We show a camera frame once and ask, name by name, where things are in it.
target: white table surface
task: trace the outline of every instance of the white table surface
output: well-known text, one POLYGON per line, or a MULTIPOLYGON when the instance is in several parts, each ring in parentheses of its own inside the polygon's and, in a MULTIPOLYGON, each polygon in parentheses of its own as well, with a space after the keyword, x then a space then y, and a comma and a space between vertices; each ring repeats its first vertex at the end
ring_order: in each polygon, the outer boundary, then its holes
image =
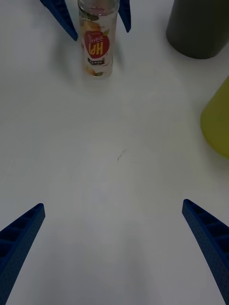
POLYGON ((229 46, 207 61, 172 49, 172 2, 131 1, 98 81, 38 0, 0 1, 0 229, 46 211, 8 305, 224 304, 181 209, 229 225, 229 161, 199 127, 229 46))

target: dark gray cup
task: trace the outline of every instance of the dark gray cup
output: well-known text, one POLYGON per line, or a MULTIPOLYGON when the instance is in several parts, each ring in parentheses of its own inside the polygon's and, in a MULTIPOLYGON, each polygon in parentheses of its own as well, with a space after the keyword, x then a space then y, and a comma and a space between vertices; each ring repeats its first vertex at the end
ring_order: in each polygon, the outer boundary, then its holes
POLYGON ((229 0, 175 0, 167 39, 186 56, 214 57, 229 40, 229 0))

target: small scratch mark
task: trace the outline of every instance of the small scratch mark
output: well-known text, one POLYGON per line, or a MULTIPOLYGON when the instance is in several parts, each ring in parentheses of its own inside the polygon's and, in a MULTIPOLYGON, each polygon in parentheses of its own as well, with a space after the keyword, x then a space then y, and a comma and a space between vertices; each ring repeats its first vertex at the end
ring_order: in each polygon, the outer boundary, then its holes
POLYGON ((127 151, 127 148, 122 151, 122 153, 118 156, 118 160, 123 156, 123 154, 127 151))

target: red circular logo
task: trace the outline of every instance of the red circular logo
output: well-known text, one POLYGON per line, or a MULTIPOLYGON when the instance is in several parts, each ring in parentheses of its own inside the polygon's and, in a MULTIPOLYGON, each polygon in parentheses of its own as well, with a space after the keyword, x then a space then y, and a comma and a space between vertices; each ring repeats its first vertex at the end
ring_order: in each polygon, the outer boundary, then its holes
POLYGON ((110 48, 109 38, 99 31, 87 31, 84 35, 84 43, 93 59, 104 56, 110 48))

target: yellow-green object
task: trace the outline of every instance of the yellow-green object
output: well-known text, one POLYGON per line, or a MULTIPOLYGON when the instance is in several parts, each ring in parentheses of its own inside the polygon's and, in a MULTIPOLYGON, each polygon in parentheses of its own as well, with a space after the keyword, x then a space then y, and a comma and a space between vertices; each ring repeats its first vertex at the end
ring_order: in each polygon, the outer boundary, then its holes
POLYGON ((229 158, 229 76, 202 112, 200 126, 207 142, 229 158))

